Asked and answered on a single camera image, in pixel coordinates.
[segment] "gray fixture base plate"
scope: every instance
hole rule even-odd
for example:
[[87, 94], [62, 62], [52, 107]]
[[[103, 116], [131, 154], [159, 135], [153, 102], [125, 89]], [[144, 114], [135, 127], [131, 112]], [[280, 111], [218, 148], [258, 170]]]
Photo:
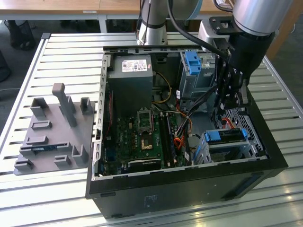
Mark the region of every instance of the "gray fixture base plate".
[[[77, 164], [75, 159], [72, 157], [71, 153], [73, 145], [76, 147], [79, 153], [81, 151], [82, 145], [84, 146], [84, 151], [87, 152], [87, 154], [90, 151], [95, 103], [91, 102], [93, 110], [92, 114], [82, 115], [80, 109], [80, 102], [74, 103], [74, 106], [74, 117], [77, 121], [77, 126], [73, 128], [70, 127], [65, 116], [62, 114], [59, 108], [60, 104], [49, 104], [48, 107], [44, 109], [44, 113], [46, 115], [44, 120], [49, 120], [52, 124], [50, 129], [39, 129], [34, 131], [31, 126], [33, 125], [33, 123], [41, 122], [42, 119], [38, 120], [34, 115], [32, 116], [30, 126], [27, 130], [26, 138], [22, 146], [28, 146], [26, 144], [26, 141], [29, 137], [35, 138], [46, 136], [48, 138], [47, 144], [49, 145], [70, 143], [70, 147], [67, 149], [61, 149], [60, 151], [58, 149], [39, 151], [35, 152], [36, 154], [26, 155], [25, 157], [22, 154], [19, 154], [16, 163], [29, 159], [34, 164], [34, 166], [32, 169], [25, 168], [22, 171], [19, 171], [15, 168], [15, 175], [70, 170], [86, 168], [88, 166], [88, 160], [84, 163]], [[67, 155], [68, 159], [70, 160], [69, 164], [58, 167], [54, 162], [55, 156], [58, 156], [58, 159], [60, 160], [60, 157], [65, 155]]]

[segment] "green circuit board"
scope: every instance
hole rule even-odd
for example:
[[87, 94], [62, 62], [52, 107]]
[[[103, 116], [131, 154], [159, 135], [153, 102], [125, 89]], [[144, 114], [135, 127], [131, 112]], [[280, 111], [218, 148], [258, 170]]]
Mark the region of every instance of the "green circuit board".
[[[119, 118], [117, 120], [117, 139], [116, 149], [109, 155], [111, 160], [108, 162], [108, 170], [111, 175], [120, 174], [120, 165], [131, 160], [160, 159], [161, 168], [165, 168], [159, 127], [159, 116], [151, 116], [152, 131], [139, 132], [138, 117]], [[177, 119], [174, 114], [169, 117], [172, 131], [177, 130]], [[148, 126], [150, 123], [149, 115], [140, 117], [140, 125]], [[184, 157], [177, 156], [177, 166], [182, 166]]]

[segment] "black plastic bracket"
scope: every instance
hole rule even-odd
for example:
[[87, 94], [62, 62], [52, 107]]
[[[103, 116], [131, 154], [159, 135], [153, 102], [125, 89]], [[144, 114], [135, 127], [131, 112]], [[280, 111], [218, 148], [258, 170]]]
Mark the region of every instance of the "black plastic bracket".
[[211, 17], [209, 24], [217, 35], [235, 35], [244, 33], [234, 25], [233, 17]]

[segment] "white sticker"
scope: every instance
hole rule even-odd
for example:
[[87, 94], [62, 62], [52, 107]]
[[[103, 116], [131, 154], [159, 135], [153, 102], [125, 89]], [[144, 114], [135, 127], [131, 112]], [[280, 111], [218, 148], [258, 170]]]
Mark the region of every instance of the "white sticker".
[[206, 68], [206, 67], [210, 67], [210, 65], [207, 63], [207, 64], [202, 64], [202, 68]]
[[147, 71], [146, 60], [127, 60], [122, 62], [122, 72]]
[[185, 152], [184, 157], [186, 158], [186, 160], [189, 162], [189, 154], [187, 152]]
[[83, 11], [83, 13], [97, 13], [97, 11]]
[[177, 95], [177, 99], [180, 99], [180, 91], [179, 90], [176, 91], [176, 95]]

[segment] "white slatted table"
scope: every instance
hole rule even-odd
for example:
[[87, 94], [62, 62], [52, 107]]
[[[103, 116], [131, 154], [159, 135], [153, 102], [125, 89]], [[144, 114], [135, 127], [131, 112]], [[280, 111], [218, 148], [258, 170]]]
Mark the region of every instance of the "white slatted table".
[[[169, 44], [190, 43], [178, 34], [169, 34], [168, 40]], [[40, 42], [0, 137], [1, 227], [303, 224], [303, 112], [267, 59], [253, 73], [250, 90], [289, 168], [240, 199], [106, 221], [94, 202], [84, 198], [87, 169], [13, 175], [32, 115], [29, 106], [33, 97], [43, 96], [47, 103], [57, 103], [51, 95], [52, 85], [63, 82], [73, 101], [88, 96], [97, 102], [105, 45], [136, 45], [135, 36], [53, 34]]]

